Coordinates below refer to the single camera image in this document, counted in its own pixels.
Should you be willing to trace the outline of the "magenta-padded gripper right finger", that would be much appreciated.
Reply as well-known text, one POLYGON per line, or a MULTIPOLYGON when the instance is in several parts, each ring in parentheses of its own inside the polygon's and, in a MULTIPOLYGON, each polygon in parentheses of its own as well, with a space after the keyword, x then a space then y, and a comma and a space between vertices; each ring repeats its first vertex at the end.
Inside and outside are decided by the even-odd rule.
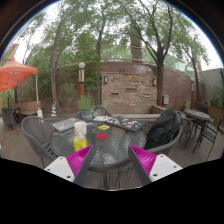
POLYGON ((182 169, 164 154, 154 155, 133 145, 129 146, 128 155, 143 186, 182 169))

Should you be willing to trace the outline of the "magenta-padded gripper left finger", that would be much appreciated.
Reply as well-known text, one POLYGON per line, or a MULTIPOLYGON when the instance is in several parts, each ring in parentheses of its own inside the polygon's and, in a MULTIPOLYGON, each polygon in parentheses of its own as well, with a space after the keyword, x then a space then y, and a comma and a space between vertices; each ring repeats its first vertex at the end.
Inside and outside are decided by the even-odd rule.
POLYGON ((82 186, 94 154, 94 146, 87 146, 68 157, 59 156, 45 171, 82 186))

